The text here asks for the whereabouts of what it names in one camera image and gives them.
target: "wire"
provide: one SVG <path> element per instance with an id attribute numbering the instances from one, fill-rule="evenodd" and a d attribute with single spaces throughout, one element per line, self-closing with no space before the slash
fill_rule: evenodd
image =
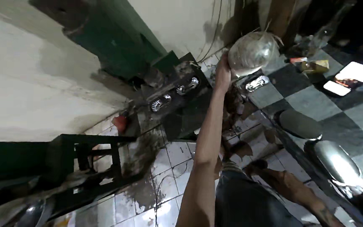
<path id="1" fill-rule="evenodd" d="M 159 208 L 159 205 L 158 205 L 158 194 L 159 194 L 159 189 L 160 189 L 160 186 L 162 185 L 162 182 L 163 180 L 166 178 L 166 177 L 172 177 L 174 179 L 176 178 L 179 178 L 181 177 L 186 171 L 187 171 L 187 166 L 188 166 L 188 163 L 186 162 L 185 163 L 185 170 L 183 171 L 182 174 L 180 174 L 178 177 L 172 177 L 171 175 L 167 175 L 165 176 L 164 178 L 162 178 L 162 180 L 160 181 L 159 185 L 158 185 L 158 189 L 156 191 L 156 195 L 155 195 L 155 205 L 156 207 L 154 207 L 154 211 L 155 211 L 155 227 L 158 227 L 158 208 Z"/>
<path id="2" fill-rule="evenodd" d="M 211 46 L 209 47 L 209 49 L 208 49 L 207 53 L 204 55 L 204 57 L 201 60 L 197 61 L 197 62 L 201 62 L 201 61 L 203 61 L 205 59 L 205 57 L 208 55 L 209 51 L 211 50 L 212 46 L 215 43 L 215 39 L 217 38 L 217 31 L 218 31 L 218 27 L 219 27 L 219 19 L 221 18 L 221 9 L 222 9 L 222 0 L 221 0 L 221 4 L 219 5 L 218 21 L 217 21 L 217 26 L 215 27 L 214 38 L 212 39 Z"/>

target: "orange object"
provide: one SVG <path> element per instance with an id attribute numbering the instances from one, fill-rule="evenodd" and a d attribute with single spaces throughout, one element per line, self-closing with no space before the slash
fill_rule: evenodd
<path id="1" fill-rule="evenodd" d="M 119 133 L 124 133 L 127 128 L 127 118 L 123 115 L 113 118 L 111 121 Z"/>

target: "plastic bag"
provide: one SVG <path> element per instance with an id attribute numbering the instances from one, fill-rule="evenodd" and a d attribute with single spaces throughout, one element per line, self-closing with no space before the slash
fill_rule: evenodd
<path id="1" fill-rule="evenodd" d="M 228 54 L 232 73 L 249 75 L 278 58 L 280 53 L 276 39 L 281 42 L 278 36 L 268 32 L 250 32 L 238 39 Z"/>

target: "bottle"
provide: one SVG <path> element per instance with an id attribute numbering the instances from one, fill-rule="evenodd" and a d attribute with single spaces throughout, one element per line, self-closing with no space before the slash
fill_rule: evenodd
<path id="1" fill-rule="evenodd" d="M 343 6 L 334 15 L 331 21 L 315 33 L 308 44 L 307 51 L 304 52 L 304 54 L 306 54 L 305 57 L 313 56 L 319 49 L 327 45 L 327 42 L 335 35 L 335 32 L 345 15 L 347 15 L 355 4 L 356 0 L 348 0 L 343 3 Z"/>

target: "smartphone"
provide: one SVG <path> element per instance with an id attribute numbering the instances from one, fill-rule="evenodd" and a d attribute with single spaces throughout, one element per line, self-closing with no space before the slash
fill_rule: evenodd
<path id="1" fill-rule="evenodd" d="M 363 83 L 363 64 L 352 61 L 344 67 L 333 80 L 329 80 L 323 88 L 337 95 L 345 96 L 351 89 Z"/>

